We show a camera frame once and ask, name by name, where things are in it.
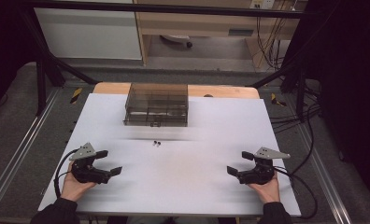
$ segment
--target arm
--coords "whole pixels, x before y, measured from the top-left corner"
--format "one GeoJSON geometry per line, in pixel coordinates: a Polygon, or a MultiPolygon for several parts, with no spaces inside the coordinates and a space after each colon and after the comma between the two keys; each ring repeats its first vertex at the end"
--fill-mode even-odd
{"type": "Polygon", "coordinates": [[[257,191],[263,202],[263,217],[259,224],[289,224],[292,223],[290,215],[280,202],[278,189],[278,173],[264,185],[250,184],[250,188],[257,191]]]}
{"type": "Polygon", "coordinates": [[[78,207],[77,200],[92,187],[95,183],[79,183],[71,173],[72,163],[69,163],[68,174],[65,176],[63,193],[54,204],[37,213],[31,220],[31,224],[78,224],[79,218],[76,215],[78,207]]]}

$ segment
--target transparent plastic box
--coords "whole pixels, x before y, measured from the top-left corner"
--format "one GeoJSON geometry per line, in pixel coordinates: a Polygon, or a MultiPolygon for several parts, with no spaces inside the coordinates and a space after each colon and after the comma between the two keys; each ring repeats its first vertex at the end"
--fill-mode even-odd
{"type": "Polygon", "coordinates": [[[132,83],[124,125],[188,126],[188,85],[132,83]]]}

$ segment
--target white tabletop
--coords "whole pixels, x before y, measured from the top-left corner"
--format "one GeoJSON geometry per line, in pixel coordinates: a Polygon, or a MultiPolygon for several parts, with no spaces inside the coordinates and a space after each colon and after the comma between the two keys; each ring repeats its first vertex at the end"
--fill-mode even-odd
{"type": "MultiPolygon", "coordinates": [[[[90,142],[98,169],[122,166],[120,175],[97,185],[78,201],[78,212],[100,215],[242,217],[260,215],[258,195],[226,173],[252,169],[241,152],[278,150],[263,100],[189,98],[188,127],[125,126],[127,95],[90,94],[64,151],[90,142]],[[153,141],[160,141],[159,147],[153,141]]],[[[66,171],[66,161],[61,173],[66,171]]],[[[282,160],[274,165],[283,166],[282,160]]],[[[287,212],[300,216],[290,181],[278,175],[287,212]]],[[[38,210],[55,201],[52,181],[38,210]]]]}

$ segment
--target human hand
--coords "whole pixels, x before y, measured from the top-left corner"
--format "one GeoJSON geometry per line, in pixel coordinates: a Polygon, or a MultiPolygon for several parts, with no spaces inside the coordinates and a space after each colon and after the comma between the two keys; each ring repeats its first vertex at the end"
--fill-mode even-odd
{"type": "Polygon", "coordinates": [[[249,187],[257,191],[263,203],[280,202],[280,193],[278,190],[278,172],[276,171],[273,178],[266,184],[249,184],[249,187]]]}
{"type": "Polygon", "coordinates": [[[83,194],[96,185],[96,183],[79,183],[74,175],[71,173],[72,164],[71,161],[68,166],[68,174],[66,174],[63,185],[63,192],[61,198],[76,202],[80,199],[83,194]]]}

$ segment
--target black sleeve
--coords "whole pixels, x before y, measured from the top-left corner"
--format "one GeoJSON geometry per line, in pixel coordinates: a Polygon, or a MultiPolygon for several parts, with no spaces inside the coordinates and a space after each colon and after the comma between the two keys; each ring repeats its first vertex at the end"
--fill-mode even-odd
{"type": "Polygon", "coordinates": [[[31,219],[31,224],[79,224],[77,207],[78,204],[75,202],[58,198],[54,204],[37,213],[31,219]]]}
{"type": "Polygon", "coordinates": [[[266,203],[263,205],[263,217],[258,224],[291,224],[290,214],[282,203],[266,203]]]}

